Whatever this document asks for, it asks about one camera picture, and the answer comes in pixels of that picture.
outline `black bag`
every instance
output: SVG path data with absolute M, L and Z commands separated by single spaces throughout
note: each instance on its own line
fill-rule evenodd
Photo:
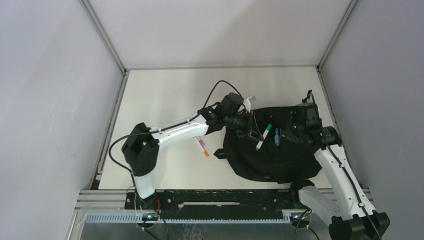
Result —
M 290 112 L 295 110 L 294 106 L 256 109 L 254 119 L 260 132 L 263 133 L 268 124 L 272 125 L 262 147 L 256 150 L 257 141 L 238 138 L 234 130 L 227 128 L 223 148 L 214 155 L 219 159 L 226 158 L 235 174 L 252 181 L 284 184 L 315 177 L 321 170 L 314 157 L 317 147 L 308 147 L 283 137 L 280 146 L 274 142 L 276 128 L 284 130 L 290 120 Z

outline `white table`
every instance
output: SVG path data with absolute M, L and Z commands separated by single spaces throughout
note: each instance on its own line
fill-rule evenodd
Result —
M 158 126 L 183 119 L 199 110 L 218 80 L 232 83 L 244 97 L 255 95 L 253 109 L 294 106 L 312 89 L 324 126 L 332 126 L 330 112 L 314 67 L 251 67 L 133 70 L 120 104 L 112 139 L 131 133 L 134 126 L 145 122 Z M 209 104 L 221 101 L 234 92 L 220 83 Z M 206 158 L 194 139 L 174 144 L 159 153 L 152 172 L 156 189 L 287 189 L 290 184 L 256 182 L 237 176 L 226 159 L 213 153 L 222 148 L 225 130 L 204 136 Z M 112 150 L 114 158 L 127 166 L 121 147 Z M 323 173 L 311 179 L 318 188 L 331 188 Z M 127 189 L 132 185 L 130 174 L 106 157 L 99 189 Z

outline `white wall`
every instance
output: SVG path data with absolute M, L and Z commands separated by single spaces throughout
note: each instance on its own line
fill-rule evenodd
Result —
M 350 0 L 91 0 L 127 68 L 317 65 Z
M 77 0 L 2 1 L 0 239 L 65 238 L 120 78 Z
M 323 75 L 387 240 L 423 239 L 424 1 L 360 1 Z

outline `red wire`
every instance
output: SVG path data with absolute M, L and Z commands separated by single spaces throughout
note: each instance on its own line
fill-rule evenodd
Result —
M 161 200 L 157 199 L 156 202 L 157 202 L 157 211 L 160 213 L 161 212 Z

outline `teal marker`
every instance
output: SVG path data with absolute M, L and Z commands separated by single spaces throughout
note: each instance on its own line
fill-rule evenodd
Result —
M 268 124 L 268 126 L 266 127 L 265 131 L 262 134 L 263 139 L 265 139 L 267 137 L 268 133 L 271 130 L 271 127 L 272 127 L 271 124 Z M 259 149 L 261 149 L 263 143 L 264 143 L 264 141 L 259 141 L 257 143 L 257 145 L 256 145 L 256 151 L 259 151 Z

